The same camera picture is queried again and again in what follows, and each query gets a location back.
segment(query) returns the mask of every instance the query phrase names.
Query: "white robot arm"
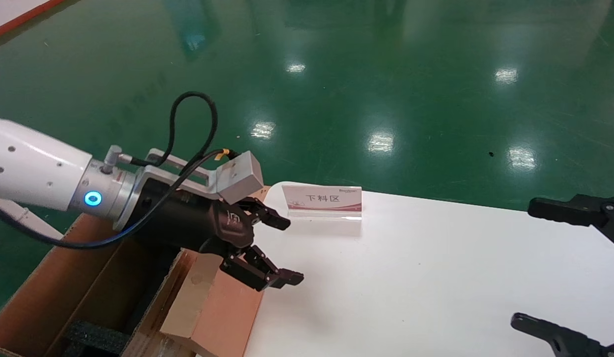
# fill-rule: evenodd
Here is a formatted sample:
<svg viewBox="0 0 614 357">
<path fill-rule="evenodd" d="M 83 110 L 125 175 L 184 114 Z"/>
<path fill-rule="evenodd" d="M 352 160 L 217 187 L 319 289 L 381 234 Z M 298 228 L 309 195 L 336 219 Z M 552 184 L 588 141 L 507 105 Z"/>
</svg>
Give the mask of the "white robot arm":
<svg viewBox="0 0 614 357">
<path fill-rule="evenodd" d="M 0 119 L 0 198 L 66 211 L 91 154 Z"/>
<path fill-rule="evenodd" d="M 170 155 L 174 115 L 178 104 L 188 97 L 201 97 L 212 113 L 210 137 L 190 163 Z M 29 237 L 63 248 L 101 248 L 138 233 L 153 243 L 220 255 L 223 271 L 259 291 L 297 285 L 302 282 L 302 274 L 276 268 L 257 246 L 252 246 L 253 224 L 262 222 L 284 230 L 290 223 L 261 201 L 248 197 L 263 187 L 259 162 L 249 151 L 205 152 L 217 119 L 214 102 L 207 95 L 184 93 L 171 110 L 165 152 L 151 149 L 146 160 L 139 160 L 112 145 L 103 161 L 34 129 L 0 119 L 0 198 L 88 213 L 112 221 L 114 230 L 121 233 L 99 242 L 68 242 L 24 226 L 1 208 L 0 219 Z M 216 170 L 200 167 L 216 155 L 227 156 L 229 161 Z M 119 169 L 118 162 L 139 169 L 134 173 Z M 160 169 L 161 165 L 181 172 L 172 174 Z M 188 180 L 192 175 L 205 183 Z"/>
</svg>

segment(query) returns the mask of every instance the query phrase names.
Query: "green epoxy floor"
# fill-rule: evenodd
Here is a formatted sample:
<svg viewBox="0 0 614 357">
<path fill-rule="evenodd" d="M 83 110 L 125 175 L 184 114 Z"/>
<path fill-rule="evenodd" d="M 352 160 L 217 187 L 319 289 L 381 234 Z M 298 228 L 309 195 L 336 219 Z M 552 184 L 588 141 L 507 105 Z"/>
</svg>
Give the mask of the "green epoxy floor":
<svg viewBox="0 0 614 357">
<path fill-rule="evenodd" d="M 513 210 L 614 195 L 614 1 L 79 0 L 0 40 L 0 118 L 98 158 L 164 147 L 188 90 L 268 184 Z M 184 102 L 174 154 L 208 128 Z M 46 251 L 0 224 L 0 307 Z"/>
</svg>

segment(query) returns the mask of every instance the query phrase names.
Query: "blue led ring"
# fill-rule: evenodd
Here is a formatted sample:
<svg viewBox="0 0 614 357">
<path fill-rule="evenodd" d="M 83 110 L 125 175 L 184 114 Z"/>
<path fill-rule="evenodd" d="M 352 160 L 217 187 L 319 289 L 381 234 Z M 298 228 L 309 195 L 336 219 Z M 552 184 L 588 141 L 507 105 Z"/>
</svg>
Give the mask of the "blue led ring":
<svg viewBox="0 0 614 357">
<path fill-rule="evenodd" d="M 97 191 L 89 191 L 84 195 L 84 203 L 91 207 L 98 206 L 102 203 L 102 195 Z"/>
</svg>

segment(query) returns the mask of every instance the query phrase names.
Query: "robotic arm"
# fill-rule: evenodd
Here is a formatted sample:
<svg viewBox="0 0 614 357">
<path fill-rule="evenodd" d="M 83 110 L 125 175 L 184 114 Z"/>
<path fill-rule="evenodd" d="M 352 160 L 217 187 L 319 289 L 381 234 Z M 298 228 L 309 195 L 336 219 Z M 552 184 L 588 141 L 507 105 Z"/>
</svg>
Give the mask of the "robotic arm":
<svg viewBox="0 0 614 357">
<path fill-rule="evenodd" d="M 198 167 L 215 154 L 230 160 L 216 170 Z M 0 198 L 109 219 L 114 230 L 123 231 L 110 242 L 132 231 L 149 241 L 220 255 L 223 271 L 259 291 L 302 282 L 302 274 L 278 269 L 252 245 L 253 224 L 284 230 L 290 222 L 248 197 L 263 187 L 261 165 L 251 152 L 213 151 L 189 165 L 152 149 L 146 160 L 154 162 L 162 156 L 166 165 L 188 168 L 181 176 L 152 165 L 132 173 L 116 167 L 118 162 L 134 160 L 117 145 L 99 161 L 50 136 L 0 119 Z M 187 180 L 188 176 L 205 183 Z M 32 235 L 6 213 L 0 212 L 0 218 Z M 63 244 L 73 248 L 70 242 L 56 245 Z"/>
<path fill-rule="evenodd" d="M 534 198 L 527 213 L 532 217 L 574 226 L 594 226 L 614 244 L 614 197 L 577 194 L 568 202 Z M 517 312 L 511 327 L 548 343 L 556 357 L 614 357 L 614 344 L 602 346 L 585 334 Z"/>
</svg>

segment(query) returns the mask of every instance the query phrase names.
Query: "white tabletop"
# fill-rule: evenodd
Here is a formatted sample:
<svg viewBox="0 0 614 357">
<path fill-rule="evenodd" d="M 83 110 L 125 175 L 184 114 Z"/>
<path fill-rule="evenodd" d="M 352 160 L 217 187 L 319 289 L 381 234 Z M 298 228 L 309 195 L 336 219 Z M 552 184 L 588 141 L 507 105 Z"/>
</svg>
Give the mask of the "white tabletop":
<svg viewBox="0 0 614 357">
<path fill-rule="evenodd" d="M 286 217 L 282 184 L 265 203 Z M 374 192 L 363 203 L 359 229 L 255 226 L 305 280 L 266 290 L 246 357 L 553 357 L 510 327 L 515 312 L 614 343 L 614 245 L 594 228 Z"/>
</svg>

